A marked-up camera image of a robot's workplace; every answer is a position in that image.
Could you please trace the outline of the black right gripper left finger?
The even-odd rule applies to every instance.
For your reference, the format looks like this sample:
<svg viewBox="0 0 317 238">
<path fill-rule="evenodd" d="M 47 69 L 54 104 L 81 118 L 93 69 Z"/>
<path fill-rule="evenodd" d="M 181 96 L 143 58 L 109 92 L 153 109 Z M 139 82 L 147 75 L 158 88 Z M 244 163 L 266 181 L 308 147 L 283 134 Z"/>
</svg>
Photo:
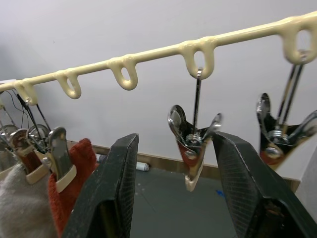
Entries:
<svg viewBox="0 0 317 238">
<path fill-rule="evenodd" d="M 83 184 L 62 237 L 130 237 L 138 144 L 132 133 L 111 146 Z"/>
</svg>

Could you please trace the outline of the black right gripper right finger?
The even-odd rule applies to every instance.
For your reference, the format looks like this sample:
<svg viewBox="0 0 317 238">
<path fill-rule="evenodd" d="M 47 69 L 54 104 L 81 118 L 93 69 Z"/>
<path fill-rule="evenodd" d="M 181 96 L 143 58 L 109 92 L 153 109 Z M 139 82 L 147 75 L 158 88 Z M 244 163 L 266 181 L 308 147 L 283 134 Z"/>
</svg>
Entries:
<svg viewBox="0 0 317 238">
<path fill-rule="evenodd" d="M 317 224 L 286 181 L 238 136 L 213 136 L 221 184 L 239 238 L 315 238 Z"/>
</svg>

